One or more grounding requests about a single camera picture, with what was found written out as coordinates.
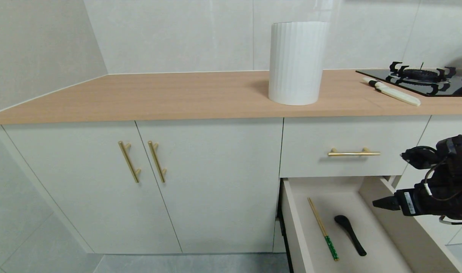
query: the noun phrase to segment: floor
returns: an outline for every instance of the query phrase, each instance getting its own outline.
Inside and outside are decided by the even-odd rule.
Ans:
[[[447,246],[462,263],[462,244]],[[105,255],[94,273],[289,273],[286,254]]]

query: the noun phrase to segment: black glass cooktop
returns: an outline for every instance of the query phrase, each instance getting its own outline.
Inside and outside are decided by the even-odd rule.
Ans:
[[[393,62],[390,69],[362,69],[356,72],[427,97],[462,97],[462,69],[411,69],[400,64]]]

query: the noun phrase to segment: green chopstick end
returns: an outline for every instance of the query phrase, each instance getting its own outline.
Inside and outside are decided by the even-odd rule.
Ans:
[[[339,256],[337,255],[337,252],[335,252],[335,248],[334,248],[334,245],[332,244],[332,241],[330,240],[330,237],[326,236],[324,238],[325,238],[325,242],[327,243],[328,249],[330,250],[330,254],[332,254],[332,258],[334,259],[334,261],[338,261]]]

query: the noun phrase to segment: gold handle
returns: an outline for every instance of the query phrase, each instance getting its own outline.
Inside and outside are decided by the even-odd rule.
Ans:
[[[361,152],[337,152],[335,148],[332,148],[327,154],[330,157],[358,157],[361,155],[372,156],[372,155],[381,155],[380,152],[371,152],[368,148],[364,147]]]
[[[157,158],[157,153],[155,152],[158,146],[159,146],[158,143],[153,144],[152,141],[148,142],[148,147],[150,147],[150,151],[152,152],[153,161],[155,161],[155,164],[157,165],[157,170],[159,171],[160,179],[162,180],[162,183],[165,183],[164,176],[167,173],[167,169],[165,168],[162,169],[160,167],[159,159]]]
[[[134,176],[135,182],[138,183],[138,175],[141,172],[141,169],[138,168],[137,170],[134,169],[134,166],[132,164],[132,161],[130,160],[130,157],[128,157],[128,149],[132,146],[131,143],[127,143],[127,145],[123,144],[123,141],[119,141],[118,145],[120,146],[121,152],[123,153],[123,157],[125,157],[125,160],[127,161],[128,167],[130,168],[130,171],[132,172],[132,175]]]

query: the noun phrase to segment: white cylindrical container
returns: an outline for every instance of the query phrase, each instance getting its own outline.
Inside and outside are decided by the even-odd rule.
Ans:
[[[288,105],[318,100],[327,34],[328,22],[272,25],[269,99]]]

